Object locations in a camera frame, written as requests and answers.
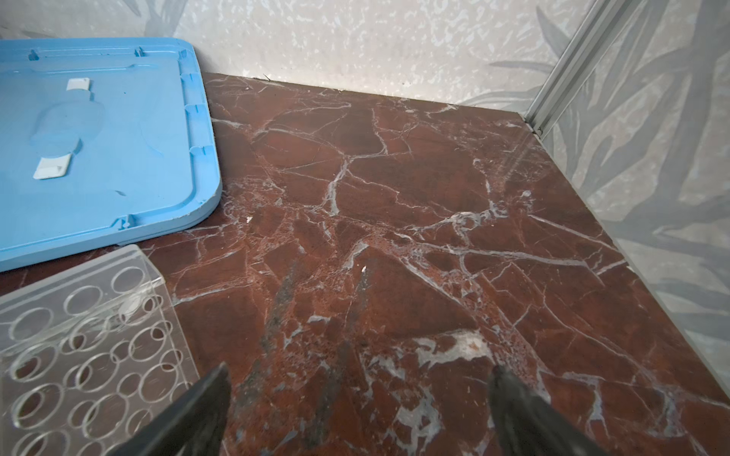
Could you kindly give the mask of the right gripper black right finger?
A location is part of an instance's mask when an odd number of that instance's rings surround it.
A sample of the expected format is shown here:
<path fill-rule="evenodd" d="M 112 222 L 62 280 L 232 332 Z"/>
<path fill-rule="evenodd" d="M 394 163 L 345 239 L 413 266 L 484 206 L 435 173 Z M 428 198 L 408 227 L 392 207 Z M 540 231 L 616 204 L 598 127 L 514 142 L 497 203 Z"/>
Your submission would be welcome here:
<path fill-rule="evenodd" d="M 606 452 L 503 366 L 488 380 L 490 412 L 504 455 L 605 455 Z"/>

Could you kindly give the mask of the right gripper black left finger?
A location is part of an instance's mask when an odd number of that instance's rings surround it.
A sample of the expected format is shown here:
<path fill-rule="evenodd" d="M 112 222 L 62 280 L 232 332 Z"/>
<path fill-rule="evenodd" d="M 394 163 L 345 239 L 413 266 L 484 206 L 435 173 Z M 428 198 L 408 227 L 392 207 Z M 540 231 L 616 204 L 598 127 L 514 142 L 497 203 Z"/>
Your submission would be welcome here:
<path fill-rule="evenodd" d="M 230 402 L 230 373 L 222 363 L 112 453 L 218 455 Z"/>

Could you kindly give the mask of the clear acrylic test tube rack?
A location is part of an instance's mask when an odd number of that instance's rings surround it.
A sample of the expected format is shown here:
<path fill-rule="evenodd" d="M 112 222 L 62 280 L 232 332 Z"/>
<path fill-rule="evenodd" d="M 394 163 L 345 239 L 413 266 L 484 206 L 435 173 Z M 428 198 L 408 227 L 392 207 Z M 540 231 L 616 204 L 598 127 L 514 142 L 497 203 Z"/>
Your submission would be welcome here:
<path fill-rule="evenodd" d="M 108 455 L 199 379 L 134 245 L 1 298 L 1 451 Z"/>

